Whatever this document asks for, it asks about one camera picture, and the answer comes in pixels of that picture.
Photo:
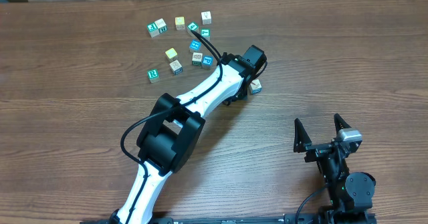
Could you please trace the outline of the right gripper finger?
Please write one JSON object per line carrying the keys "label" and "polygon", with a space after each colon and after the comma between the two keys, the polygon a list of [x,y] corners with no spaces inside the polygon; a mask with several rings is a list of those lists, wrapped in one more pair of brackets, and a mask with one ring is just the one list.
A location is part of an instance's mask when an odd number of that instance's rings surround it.
{"label": "right gripper finger", "polygon": [[312,141],[298,118],[294,120],[294,128],[294,152],[306,152],[307,148],[312,145]]}
{"label": "right gripper finger", "polygon": [[343,129],[351,128],[351,126],[344,121],[344,119],[339,115],[339,113],[336,113],[334,115],[334,125],[336,132],[339,132]]}

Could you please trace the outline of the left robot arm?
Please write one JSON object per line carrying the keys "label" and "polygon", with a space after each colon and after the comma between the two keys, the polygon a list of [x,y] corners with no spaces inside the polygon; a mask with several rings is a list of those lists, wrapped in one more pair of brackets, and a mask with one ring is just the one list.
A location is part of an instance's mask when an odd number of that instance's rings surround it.
{"label": "left robot arm", "polygon": [[125,135],[142,126],[136,141],[140,150],[131,158],[138,172],[125,204],[108,222],[149,223],[167,179],[191,156],[206,117],[224,102],[245,99],[249,85],[266,66],[264,51],[254,45],[243,55],[225,53],[198,86],[177,97],[163,94],[149,116],[130,126]]}

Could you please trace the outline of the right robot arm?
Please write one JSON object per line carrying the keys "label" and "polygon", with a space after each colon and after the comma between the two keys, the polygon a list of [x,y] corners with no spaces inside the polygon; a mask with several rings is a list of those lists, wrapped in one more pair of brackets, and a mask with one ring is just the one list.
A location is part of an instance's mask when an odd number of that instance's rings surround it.
{"label": "right robot arm", "polygon": [[336,113],[336,136],[330,142],[313,144],[303,124],[294,120],[294,152],[304,152],[306,162],[315,162],[324,179],[324,186],[306,197],[296,211],[298,223],[304,205],[316,195],[328,191],[330,205],[322,206],[309,223],[376,223],[372,208],[376,180],[365,172],[351,173],[346,158],[355,153],[362,143],[362,134]]}

